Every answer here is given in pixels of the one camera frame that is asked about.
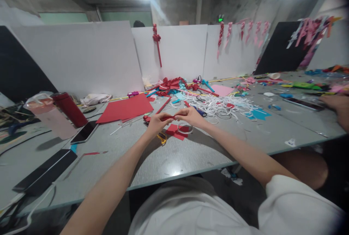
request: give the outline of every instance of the paper cup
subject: paper cup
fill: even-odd
[[[270,73],[270,74],[268,74],[268,77],[270,79],[273,79],[273,80],[279,79],[280,76],[281,76],[281,74],[279,74],[279,73]]]

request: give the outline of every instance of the green wall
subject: green wall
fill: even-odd
[[[88,23],[85,13],[41,13],[45,24]]]
[[[150,12],[102,12],[103,21],[130,21],[131,27],[136,20],[144,23],[146,27],[152,27],[152,15]]]

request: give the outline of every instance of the red thermos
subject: red thermos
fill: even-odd
[[[56,105],[67,115],[75,127],[80,128],[88,123],[85,115],[73,102],[72,98],[66,92],[55,93],[51,95]]]

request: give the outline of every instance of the cell phone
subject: cell phone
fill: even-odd
[[[79,133],[72,139],[70,144],[78,144],[78,143],[84,143],[89,140],[91,135],[95,132],[97,129],[98,124],[96,121],[90,121],[88,122],[82,129],[79,131]]]
[[[308,103],[305,101],[301,101],[301,100],[298,100],[295,98],[286,98],[286,99],[284,99],[284,101],[296,104],[298,106],[302,106],[304,108],[307,108],[307,109],[310,109],[310,110],[313,110],[316,112],[324,110],[324,107],[321,107],[321,106],[316,105],[316,104],[311,104],[311,103]]]

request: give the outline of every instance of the exit sign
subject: exit sign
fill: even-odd
[[[224,18],[224,15],[218,15],[218,22],[222,22],[223,21],[223,18]]]

